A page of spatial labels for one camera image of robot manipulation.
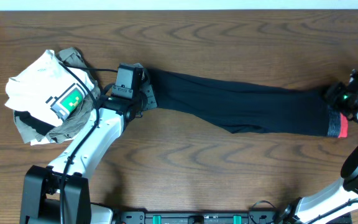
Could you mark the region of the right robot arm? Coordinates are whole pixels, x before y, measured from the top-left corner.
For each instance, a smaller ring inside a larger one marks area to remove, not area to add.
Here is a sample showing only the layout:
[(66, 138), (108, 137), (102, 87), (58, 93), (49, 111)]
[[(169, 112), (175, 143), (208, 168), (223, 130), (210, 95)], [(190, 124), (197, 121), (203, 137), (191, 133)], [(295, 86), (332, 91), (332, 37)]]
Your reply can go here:
[[(349, 84), (339, 82), (324, 95), (327, 103), (348, 121), (358, 123), (358, 70)], [(358, 146), (343, 163), (340, 178), (322, 191), (298, 198), (277, 214), (274, 223), (329, 223), (358, 210)]]

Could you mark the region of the black leggings grey waistband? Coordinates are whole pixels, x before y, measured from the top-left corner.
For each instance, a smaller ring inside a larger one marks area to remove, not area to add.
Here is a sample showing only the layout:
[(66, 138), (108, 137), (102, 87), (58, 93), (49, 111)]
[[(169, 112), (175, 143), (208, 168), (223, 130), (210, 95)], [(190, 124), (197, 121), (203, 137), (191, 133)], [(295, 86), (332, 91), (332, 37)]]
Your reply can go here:
[(159, 108), (195, 115), (230, 133), (347, 137), (349, 123), (319, 90), (288, 90), (147, 70)]

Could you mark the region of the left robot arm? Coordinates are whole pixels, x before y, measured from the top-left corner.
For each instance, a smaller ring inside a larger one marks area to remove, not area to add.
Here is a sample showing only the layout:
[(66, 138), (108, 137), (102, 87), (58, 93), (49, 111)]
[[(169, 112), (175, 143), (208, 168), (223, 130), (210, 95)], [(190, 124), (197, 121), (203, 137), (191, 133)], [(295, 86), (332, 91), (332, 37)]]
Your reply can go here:
[(71, 144), (47, 167), (32, 166), (24, 177), (19, 222), (112, 223), (114, 212), (91, 203), (89, 180), (110, 145), (143, 111), (156, 107), (150, 78), (143, 68), (121, 67), (108, 87), (110, 96)]

